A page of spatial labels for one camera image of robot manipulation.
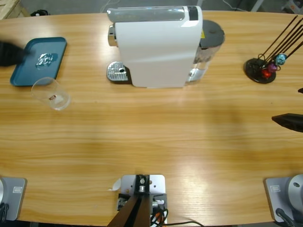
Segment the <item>red capsule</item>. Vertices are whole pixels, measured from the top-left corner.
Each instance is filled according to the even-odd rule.
[[[261,73],[262,73],[262,77],[266,79],[270,78],[271,76],[271,72],[269,72],[267,69],[262,69]]]

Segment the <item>black cable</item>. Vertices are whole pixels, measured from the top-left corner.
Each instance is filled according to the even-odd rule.
[[[239,6],[241,5],[242,2],[243,2],[243,0],[240,0],[240,1],[238,2],[238,5],[236,6],[235,11],[237,11],[237,8],[239,8]]]
[[[169,214],[169,210],[168,209],[156,209],[152,216],[151,216],[151,226],[152,225],[156,225],[156,227],[161,227],[161,226],[178,226],[178,225],[185,225],[185,224],[197,224],[201,227],[204,227],[204,225],[202,225],[201,223],[197,222],[197,221],[185,221],[185,222],[178,222],[178,223],[169,223],[169,224],[165,224],[165,220],[167,218]]]
[[[185,221],[185,222],[179,222],[179,223],[169,223],[169,224],[162,224],[160,226],[177,226],[177,225],[185,225],[185,224],[190,224],[190,223],[193,223],[193,224],[197,224],[201,227],[204,227],[204,225],[202,225],[201,223],[197,222],[197,221]]]

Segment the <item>floor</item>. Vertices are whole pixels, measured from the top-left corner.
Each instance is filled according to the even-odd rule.
[[[256,0],[225,0],[232,7],[250,11]],[[260,11],[280,12],[287,0],[264,0]],[[196,5],[197,0],[21,0],[29,13],[45,9],[51,15],[100,13],[108,8],[138,6]],[[203,10],[233,10],[223,0],[203,0]]]

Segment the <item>white sticker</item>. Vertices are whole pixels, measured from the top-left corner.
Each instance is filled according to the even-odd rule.
[[[279,185],[272,185],[272,186],[270,186],[270,190],[272,192],[280,192],[281,191]]]
[[[14,187],[13,193],[19,193],[19,194],[21,194],[22,193],[22,188],[23,187]]]

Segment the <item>cable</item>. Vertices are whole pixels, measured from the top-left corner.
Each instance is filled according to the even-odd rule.
[[[240,8],[235,8],[235,7],[232,7],[227,1],[225,0],[222,0],[226,5],[228,5],[231,9],[237,9],[239,11],[242,11],[242,12],[247,12],[247,10],[243,10],[243,9],[240,9]]]
[[[241,3],[243,2],[243,0],[240,0],[235,8],[235,11],[239,8],[239,6],[241,5]]]
[[[178,223],[169,223],[166,224],[165,220],[167,218],[169,214],[169,210],[168,209],[156,209],[155,212],[153,212],[152,216],[151,216],[151,226],[152,225],[156,225],[156,227],[161,227],[161,226],[178,226],[178,225],[185,225],[185,224],[196,224],[199,225],[201,227],[204,227],[204,225],[202,225],[201,223],[197,222],[197,221],[185,221],[185,222],[178,222]]]
[[[106,6],[108,5],[113,5],[113,4],[118,4],[121,0],[118,0],[116,2],[112,2],[110,3],[111,0],[108,0],[107,3],[102,7],[102,9],[100,10],[100,13],[103,13],[103,11],[105,10]]]
[[[177,226],[177,225],[185,225],[185,224],[190,224],[190,223],[193,223],[193,224],[197,224],[201,227],[204,227],[204,225],[202,225],[201,223],[197,222],[197,221],[185,221],[185,222],[179,222],[179,223],[170,223],[170,224],[162,224],[160,226]]]

